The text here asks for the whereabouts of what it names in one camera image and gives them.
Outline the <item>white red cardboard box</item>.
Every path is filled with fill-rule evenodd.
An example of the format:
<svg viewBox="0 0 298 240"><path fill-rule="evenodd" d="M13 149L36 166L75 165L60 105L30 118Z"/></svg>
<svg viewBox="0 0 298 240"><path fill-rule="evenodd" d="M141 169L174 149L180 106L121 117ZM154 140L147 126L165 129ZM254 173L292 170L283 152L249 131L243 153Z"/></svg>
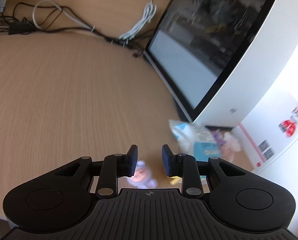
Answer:
<svg viewBox="0 0 298 240"><path fill-rule="evenodd" d="M298 79L277 78L232 131L253 170L264 170L298 139Z"/></svg>

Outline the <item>pink white bag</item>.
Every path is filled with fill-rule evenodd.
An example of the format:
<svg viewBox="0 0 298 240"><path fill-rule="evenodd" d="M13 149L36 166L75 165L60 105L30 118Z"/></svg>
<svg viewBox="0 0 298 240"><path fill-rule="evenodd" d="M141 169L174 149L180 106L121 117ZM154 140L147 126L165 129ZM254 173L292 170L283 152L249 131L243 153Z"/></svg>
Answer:
<svg viewBox="0 0 298 240"><path fill-rule="evenodd" d="M242 146L230 132L223 134L224 143L219 147L221 158L233 163L236 153L242 150Z"/></svg>

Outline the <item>blue tissue pack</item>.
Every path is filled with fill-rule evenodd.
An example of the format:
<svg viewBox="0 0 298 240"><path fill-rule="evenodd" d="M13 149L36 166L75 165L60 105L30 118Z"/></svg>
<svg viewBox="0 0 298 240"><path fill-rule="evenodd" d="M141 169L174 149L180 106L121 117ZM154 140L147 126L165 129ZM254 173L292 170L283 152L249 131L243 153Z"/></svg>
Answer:
<svg viewBox="0 0 298 240"><path fill-rule="evenodd" d="M211 132L204 126L169 120L169 128L182 153L193 155L197 161L220 158L220 149Z"/></svg>

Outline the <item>purple small figurine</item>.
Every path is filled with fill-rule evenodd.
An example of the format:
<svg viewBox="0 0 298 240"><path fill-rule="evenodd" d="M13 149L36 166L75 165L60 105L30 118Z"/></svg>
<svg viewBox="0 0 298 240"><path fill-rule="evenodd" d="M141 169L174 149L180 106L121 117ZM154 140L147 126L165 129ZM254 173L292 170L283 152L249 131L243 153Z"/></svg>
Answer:
<svg viewBox="0 0 298 240"><path fill-rule="evenodd" d="M134 175L127 177L130 185L138 189L152 189L157 187L157 180L152 177L151 169L142 160L137 162Z"/></svg>

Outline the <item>yellow duck figurine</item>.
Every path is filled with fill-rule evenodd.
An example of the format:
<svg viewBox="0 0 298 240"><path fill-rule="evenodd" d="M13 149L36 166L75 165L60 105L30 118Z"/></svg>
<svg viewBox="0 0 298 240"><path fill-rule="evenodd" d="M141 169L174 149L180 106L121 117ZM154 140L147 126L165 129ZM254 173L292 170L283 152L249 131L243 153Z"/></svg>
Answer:
<svg viewBox="0 0 298 240"><path fill-rule="evenodd" d="M171 177L171 178L170 178L170 184L171 184L172 186L174 186L174 185L176 185L176 184L180 184L181 181L182 181L182 179L181 179L180 177L178 177L178 176L175 176L175 177Z"/></svg>

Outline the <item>white aigo computer case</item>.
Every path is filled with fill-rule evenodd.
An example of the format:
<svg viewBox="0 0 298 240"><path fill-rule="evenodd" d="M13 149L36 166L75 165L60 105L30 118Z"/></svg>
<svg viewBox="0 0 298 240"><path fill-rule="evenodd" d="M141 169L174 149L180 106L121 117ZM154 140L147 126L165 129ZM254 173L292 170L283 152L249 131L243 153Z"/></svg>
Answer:
<svg viewBox="0 0 298 240"><path fill-rule="evenodd" d="M298 45L298 0L170 0L145 58L181 121L237 126Z"/></svg>

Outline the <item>purple crystal bead ornament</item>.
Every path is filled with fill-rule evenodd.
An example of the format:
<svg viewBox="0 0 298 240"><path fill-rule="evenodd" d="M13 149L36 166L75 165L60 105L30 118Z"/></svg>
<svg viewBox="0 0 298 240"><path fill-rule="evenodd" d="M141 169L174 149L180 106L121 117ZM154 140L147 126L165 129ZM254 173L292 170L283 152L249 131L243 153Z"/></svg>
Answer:
<svg viewBox="0 0 298 240"><path fill-rule="evenodd" d="M213 130L211 130L211 134L212 134L212 137L214 138L216 144L218 145L218 147L221 147L224 144L226 144L226 140L224 138L225 131L223 131L221 129L213 129Z"/></svg>

